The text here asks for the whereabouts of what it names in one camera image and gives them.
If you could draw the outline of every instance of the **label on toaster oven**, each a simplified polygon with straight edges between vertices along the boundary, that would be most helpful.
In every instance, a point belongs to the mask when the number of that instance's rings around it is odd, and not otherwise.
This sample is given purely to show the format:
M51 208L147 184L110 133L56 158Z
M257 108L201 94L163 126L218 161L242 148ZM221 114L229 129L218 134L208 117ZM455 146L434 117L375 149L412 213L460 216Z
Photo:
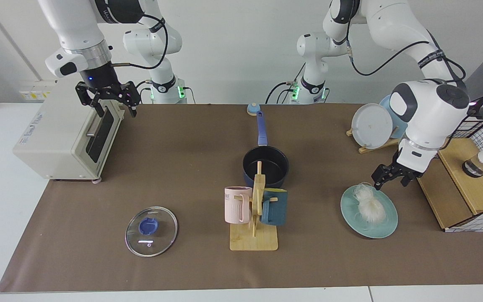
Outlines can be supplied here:
M36 126L40 123L45 114L45 112L39 112L35 115L33 120L29 123L29 126L27 126L27 129L23 132L23 135L18 142L20 145L25 145L29 141L31 135L35 132Z

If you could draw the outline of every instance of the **pink mug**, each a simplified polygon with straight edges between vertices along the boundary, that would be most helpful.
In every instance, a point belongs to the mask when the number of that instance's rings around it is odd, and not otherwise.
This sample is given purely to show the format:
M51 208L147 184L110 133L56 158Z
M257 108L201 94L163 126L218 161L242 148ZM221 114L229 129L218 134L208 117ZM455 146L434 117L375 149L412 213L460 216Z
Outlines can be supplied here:
M253 196L251 187L225 188L225 221L230 224L246 224L251 220L249 198Z

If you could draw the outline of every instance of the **wooden plate stand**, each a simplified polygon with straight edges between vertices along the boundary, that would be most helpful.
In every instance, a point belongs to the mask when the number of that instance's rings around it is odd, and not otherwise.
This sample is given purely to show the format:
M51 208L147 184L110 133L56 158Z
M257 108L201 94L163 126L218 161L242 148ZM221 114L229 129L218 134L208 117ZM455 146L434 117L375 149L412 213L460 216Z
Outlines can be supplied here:
M262 162L258 162L254 176L253 198L251 202L251 221L247 224L230 225L230 250L277 250L277 227L260 222L262 199L266 187L266 175L262 174Z
M394 132L398 129L398 127L395 127L392 132L391 132L391 135L394 134ZM353 136L353 129L349 129L345 132L345 135L347 136ZM379 148L376 148L376 149L367 149L366 148L366 145L362 146L359 148L359 153L361 154L364 154L364 153L368 153L370 151L374 151L374 150L377 150L377 149L382 149L382 148L385 148L385 147L389 147L389 146L395 146L395 145L398 145L400 143L400 139L388 139L387 140L387 143L384 143L383 146L379 147Z

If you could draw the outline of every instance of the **plate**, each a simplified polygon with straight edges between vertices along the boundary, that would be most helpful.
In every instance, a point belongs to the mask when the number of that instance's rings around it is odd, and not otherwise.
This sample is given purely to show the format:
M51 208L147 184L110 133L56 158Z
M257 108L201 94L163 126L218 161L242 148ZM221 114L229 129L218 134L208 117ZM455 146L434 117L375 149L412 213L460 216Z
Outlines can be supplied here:
M388 96L384 97L379 104L385 107L389 115L391 115L392 128L397 128L396 131L391 134L391 139L400 139L402 136L404 136L404 133L408 128L408 123L401 120L400 117L391 110L390 101L391 95L389 94Z
M366 104L353 115L351 130L359 146L377 149L391 137L392 118L382 105Z
M398 226L398 213L391 199L382 191L372 188L374 196L383 205L387 217L380 224L371 225L361 217L359 201L353 197L353 191L356 187L357 185L349 187L340 199L340 210L344 220L354 231L365 237L380 239L390 236Z

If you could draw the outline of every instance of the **blue pan handle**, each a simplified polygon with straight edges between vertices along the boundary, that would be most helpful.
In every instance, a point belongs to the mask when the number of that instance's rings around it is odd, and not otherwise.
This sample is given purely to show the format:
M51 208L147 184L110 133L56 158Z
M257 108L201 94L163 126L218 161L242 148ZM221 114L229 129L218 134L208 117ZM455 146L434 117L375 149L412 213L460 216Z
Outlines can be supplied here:
M266 122L264 122L264 113L257 111L257 123L258 123L258 145L268 145L268 135L266 134Z

